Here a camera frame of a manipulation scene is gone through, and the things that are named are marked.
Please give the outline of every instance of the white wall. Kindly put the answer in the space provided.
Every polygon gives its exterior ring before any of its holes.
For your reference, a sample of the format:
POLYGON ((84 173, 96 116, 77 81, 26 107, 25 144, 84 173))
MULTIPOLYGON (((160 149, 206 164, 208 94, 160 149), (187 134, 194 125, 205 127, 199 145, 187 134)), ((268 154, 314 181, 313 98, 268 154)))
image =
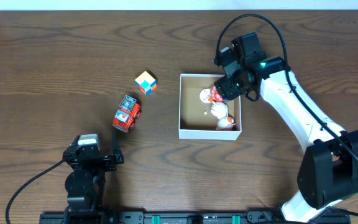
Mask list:
POLYGON ((358 9, 358 0, 0 0, 0 10, 358 9))

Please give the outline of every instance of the colorful cube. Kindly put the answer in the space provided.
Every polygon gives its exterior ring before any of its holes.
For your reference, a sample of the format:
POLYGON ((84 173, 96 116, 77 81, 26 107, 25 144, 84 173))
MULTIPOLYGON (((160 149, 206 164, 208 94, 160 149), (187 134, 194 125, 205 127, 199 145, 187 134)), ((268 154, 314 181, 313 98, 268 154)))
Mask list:
POLYGON ((149 95, 156 87, 157 81, 148 72, 144 72, 135 79, 136 85, 146 96, 149 95))

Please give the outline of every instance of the red toy truck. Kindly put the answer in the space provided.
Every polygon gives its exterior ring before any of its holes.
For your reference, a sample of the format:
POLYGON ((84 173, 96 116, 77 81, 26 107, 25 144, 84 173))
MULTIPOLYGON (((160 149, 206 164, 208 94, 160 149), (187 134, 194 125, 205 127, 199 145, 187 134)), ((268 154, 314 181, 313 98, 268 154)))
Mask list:
POLYGON ((130 96, 125 96, 119 105, 119 110, 117 110, 116 115, 114 116, 114 121, 112 125, 120 131, 127 133, 129 130, 133 129, 135 126, 135 119, 140 118, 142 110, 140 104, 136 103, 136 99, 130 96))

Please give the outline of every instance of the open box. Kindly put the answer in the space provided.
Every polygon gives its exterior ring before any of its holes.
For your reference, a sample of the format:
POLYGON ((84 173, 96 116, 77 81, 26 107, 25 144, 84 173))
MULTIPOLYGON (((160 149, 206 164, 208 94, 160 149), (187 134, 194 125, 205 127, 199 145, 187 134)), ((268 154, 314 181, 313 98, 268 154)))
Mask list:
POLYGON ((213 83, 224 75, 180 74, 179 97, 179 138, 236 140, 241 133, 241 99, 229 101, 229 116, 236 122, 232 131, 217 131, 218 119, 204 114, 207 104, 200 100, 200 92, 211 88, 213 83))

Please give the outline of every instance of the toy car wheel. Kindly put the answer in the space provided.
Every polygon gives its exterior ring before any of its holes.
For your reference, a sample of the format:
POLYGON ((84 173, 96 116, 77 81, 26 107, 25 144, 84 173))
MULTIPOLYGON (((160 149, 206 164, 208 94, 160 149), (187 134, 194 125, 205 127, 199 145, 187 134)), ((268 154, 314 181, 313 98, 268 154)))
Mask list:
POLYGON ((142 114, 142 110, 139 110, 139 111, 136 113, 135 119, 139 119, 141 114, 142 114))
POLYGON ((129 125, 129 130, 134 129, 134 127, 135 127, 135 122, 132 122, 132 124, 129 125))

